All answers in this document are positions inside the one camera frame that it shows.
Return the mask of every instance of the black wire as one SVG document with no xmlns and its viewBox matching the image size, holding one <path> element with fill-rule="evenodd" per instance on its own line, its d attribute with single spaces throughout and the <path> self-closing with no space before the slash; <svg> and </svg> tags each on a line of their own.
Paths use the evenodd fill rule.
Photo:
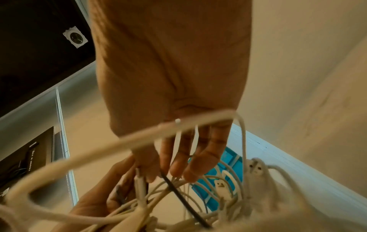
<svg viewBox="0 0 367 232">
<path fill-rule="evenodd" d="M 182 202 L 183 206 L 191 213 L 191 215 L 198 221 L 204 228 L 212 229 L 212 227 L 202 218 L 200 215 L 189 205 L 181 193 L 176 189 L 172 182 L 166 177 L 166 175 L 161 171 L 161 176 L 167 183 L 168 187 L 174 192 L 177 198 Z"/>
<path fill-rule="evenodd" d="M 193 189 L 196 189 L 196 193 L 199 195 L 199 198 L 203 201 L 203 203 L 204 203 L 204 206 L 205 206 L 205 212 L 206 213 L 208 213 L 208 206 L 207 206 L 207 204 L 206 204 L 206 202 L 205 202 L 205 199 L 204 199 L 204 197 L 203 197 L 203 195 L 200 193 L 200 191 L 199 191 L 199 188 L 196 186 L 196 185 L 193 185 L 193 184 L 190 184 L 191 185 L 191 187 L 193 188 Z"/>
</svg>

